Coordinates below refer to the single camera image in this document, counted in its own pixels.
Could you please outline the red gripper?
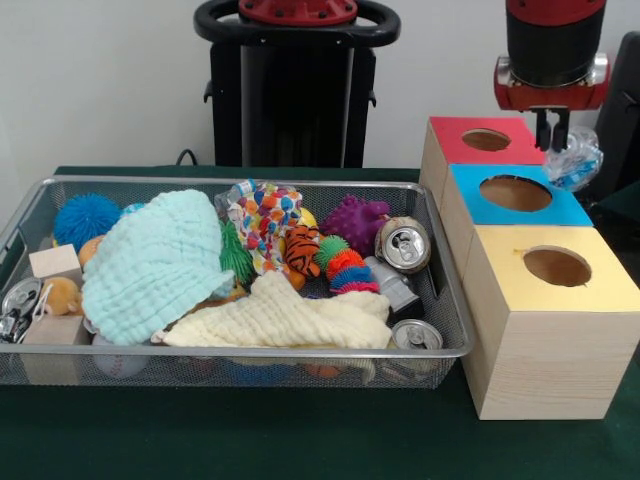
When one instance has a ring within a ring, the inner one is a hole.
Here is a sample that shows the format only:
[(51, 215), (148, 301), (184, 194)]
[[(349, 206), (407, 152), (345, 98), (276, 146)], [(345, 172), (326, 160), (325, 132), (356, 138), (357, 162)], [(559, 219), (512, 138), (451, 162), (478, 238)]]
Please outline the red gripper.
[(552, 87), (537, 87), (524, 83), (511, 71), (508, 56), (499, 56), (494, 70), (494, 94), (500, 109), (533, 111), (536, 114), (536, 144), (548, 150), (551, 126), (547, 110), (558, 116), (553, 128), (552, 149), (567, 149), (570, 111), (596, 110), (605, 101), (611, 79), (611, 63), (604, 52), (598, 52), (587, 74), (574, 83)]

